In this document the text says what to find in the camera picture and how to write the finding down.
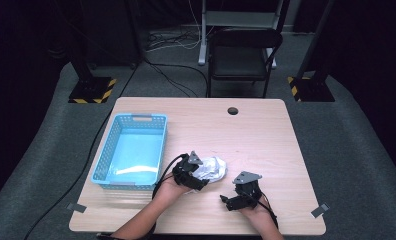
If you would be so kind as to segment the person's left hand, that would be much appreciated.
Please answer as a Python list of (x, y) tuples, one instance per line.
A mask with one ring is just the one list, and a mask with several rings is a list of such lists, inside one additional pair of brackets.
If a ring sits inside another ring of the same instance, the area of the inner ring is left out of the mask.
[(159, 207), (168, 208), (173, 205), (182, 195), (189, 192), (190, 188), (178, 185), (173, 178), (164, 180), (153, 197), (153, 202)]

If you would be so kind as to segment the black folding chair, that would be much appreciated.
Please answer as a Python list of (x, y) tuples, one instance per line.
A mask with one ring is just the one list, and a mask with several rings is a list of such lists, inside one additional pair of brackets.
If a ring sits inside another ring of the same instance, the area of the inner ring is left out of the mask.
[(206, 96), (212, 96), (212, 81), (263, 82), (267, 89), (274, 55), (283, 42), (275, 29), (221, 29), (208, 40), (208, 83)]

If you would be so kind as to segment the black stand with striped base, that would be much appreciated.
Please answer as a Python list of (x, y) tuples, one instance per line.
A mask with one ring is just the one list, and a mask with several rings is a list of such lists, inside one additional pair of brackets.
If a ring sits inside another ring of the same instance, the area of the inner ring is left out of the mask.
[(78, 76), (78, 82), (69, 95), (69, 102), (105, 103), (112, 93), (116, 80), (112, 77), (93, 76), (78, 48), (68, 47), (67, 55)]
[(326, 85), (326, 78), (330, 68), (331, 54), (327, 55), (327, 59), (321, 63), (318, 69), (315, 70), (311, 78), (304, 77), (304, 73), (306, 72), (307, 67), (310, 65), (311, 59), (315, 54), (317, 44), (326, 25), (334, 2), (335, 0), (328, 0), (313, 40), (305, 54), (304, 60), (301, 63), (296, 76), (287, 78), (292, 95), (297, 102), (335, 101), (332, 93)]

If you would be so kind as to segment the white metal stand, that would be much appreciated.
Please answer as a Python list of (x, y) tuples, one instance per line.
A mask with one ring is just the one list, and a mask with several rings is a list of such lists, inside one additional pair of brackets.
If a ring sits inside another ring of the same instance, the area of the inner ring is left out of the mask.
[(210, 10), (208, 0), (201, 0), (200, 51), (198, 64), (203, 66), (207, 60), (207, 39), (213, 27), (240, 29), (282, 29), (289, 8), (289, 0), (276, 0), (273, 11)]

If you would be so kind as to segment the white cloth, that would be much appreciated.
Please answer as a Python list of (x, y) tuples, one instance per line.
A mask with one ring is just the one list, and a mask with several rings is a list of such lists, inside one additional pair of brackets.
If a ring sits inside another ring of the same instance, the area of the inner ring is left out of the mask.
[(208, 180), (209, 184), (220, 181), (227, 173), (227, 163), (219, 157), (206, 157), (192, 174), (199, 180)]

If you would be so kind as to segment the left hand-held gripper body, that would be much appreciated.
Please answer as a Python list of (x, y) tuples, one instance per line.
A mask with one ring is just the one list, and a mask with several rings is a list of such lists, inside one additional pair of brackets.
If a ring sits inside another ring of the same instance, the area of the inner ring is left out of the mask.
[(192, 174), (198, 169), (198, 165), (201, 163), (201, 159), (194, 151), (183, 156), (182, 160), (172, 169), (175, 182), (178, 185), (187, 186), (188, 180), (195, 178)]

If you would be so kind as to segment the person's right hand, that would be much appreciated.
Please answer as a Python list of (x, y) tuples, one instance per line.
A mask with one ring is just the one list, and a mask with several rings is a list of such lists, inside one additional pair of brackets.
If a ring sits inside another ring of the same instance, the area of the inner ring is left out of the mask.
[(246, 207), (240, 209), (239, 212), (250, 222), (253, 226), (254, 223), (261, 220), (272, 220), (272, 217), (268, 211), (270, 208), (269, 203), (267, 202), (265, 197), (261, 197), (257, 205), (252, 207)]

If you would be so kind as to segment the dark cabinet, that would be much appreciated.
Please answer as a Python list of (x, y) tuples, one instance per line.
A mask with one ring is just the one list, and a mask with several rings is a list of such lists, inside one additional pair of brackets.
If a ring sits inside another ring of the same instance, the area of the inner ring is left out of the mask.
[(127, 66), (142, 59), (137, 0), (81, 0), (87, 39), (86, 60), (94, 67)]

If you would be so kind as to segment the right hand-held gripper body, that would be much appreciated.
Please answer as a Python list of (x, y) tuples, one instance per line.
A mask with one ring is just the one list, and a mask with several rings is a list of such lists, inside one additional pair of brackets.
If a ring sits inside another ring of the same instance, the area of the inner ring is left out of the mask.
[(243, 208), (254, 208), (257, 205), (260, 197), (262, 196), (262, 191), (258, 183), (258, 180), (261, 178), (262, 176), (259, 174), (242, 171), (233, 180), (235, 192), (237, 193), (237, 196), (241, 197), (239, 202), (242, 203)]

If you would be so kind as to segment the grey tape piece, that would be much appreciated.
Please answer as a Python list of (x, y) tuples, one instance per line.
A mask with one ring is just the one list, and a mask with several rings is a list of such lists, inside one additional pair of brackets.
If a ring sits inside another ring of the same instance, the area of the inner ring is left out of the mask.
[(330, 209), (329, 205), (326, 203), (321, 204), (320, 206), (318, 206), (316, 209), (314, 209), (311, 212), (311, 215), (314, 218), (318, 218), (319, 216), (323, 215), (324, 213), (326, 213), (328, 210)]
[(68, 210), (74, 211), (74, 212), (80, 212), (80, 213), (84, 213), (85, 210), (87, 209), (86, 206), (78, 204), (78, 203), (68, 203), (66, 205), (66, 208)]

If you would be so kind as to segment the blue plastic basket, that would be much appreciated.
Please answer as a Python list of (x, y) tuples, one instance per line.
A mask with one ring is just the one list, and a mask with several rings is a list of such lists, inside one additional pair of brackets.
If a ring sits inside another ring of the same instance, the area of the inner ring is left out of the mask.
[(164, 114), (116, 114), (91, 181), (104, 189), (152, 191), (160, 176), (166, 132)]

